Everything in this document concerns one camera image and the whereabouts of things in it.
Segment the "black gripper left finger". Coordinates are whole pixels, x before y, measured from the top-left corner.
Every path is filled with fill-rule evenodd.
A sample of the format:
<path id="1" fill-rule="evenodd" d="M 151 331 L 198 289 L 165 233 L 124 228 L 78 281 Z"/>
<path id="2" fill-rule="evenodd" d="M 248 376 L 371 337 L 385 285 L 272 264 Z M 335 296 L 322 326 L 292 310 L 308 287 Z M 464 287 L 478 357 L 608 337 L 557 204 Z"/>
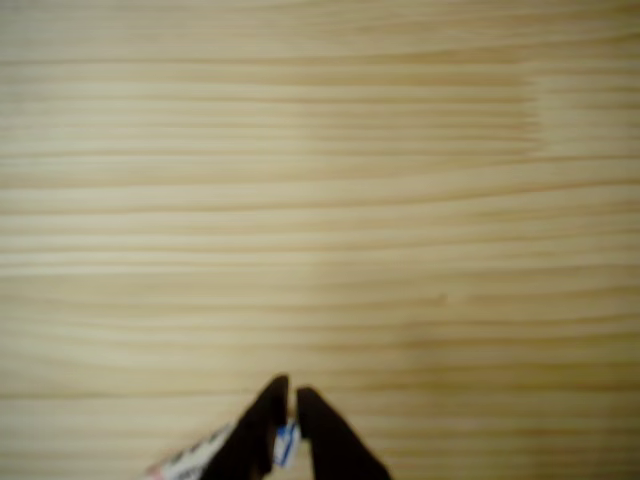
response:
<path id="1" fill-rule="evenodd" d="M 215 455 L 216 479 L 263 479 L 272 471 L 277 430 L 288 416 L 289 377 L 274 377 Z"/>

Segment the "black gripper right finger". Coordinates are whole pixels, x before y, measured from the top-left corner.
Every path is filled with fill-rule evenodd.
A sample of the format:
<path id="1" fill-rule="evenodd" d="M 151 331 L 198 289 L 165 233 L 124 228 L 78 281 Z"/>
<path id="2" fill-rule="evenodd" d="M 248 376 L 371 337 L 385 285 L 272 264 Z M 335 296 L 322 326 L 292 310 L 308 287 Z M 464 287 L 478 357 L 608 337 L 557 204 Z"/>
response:
<path id="1" fill-rule="evenodd" d="M 315 479 L 389 479 L 386 466 L 314 388 L 296 392 L 297 418 L 309 442 Z"/>

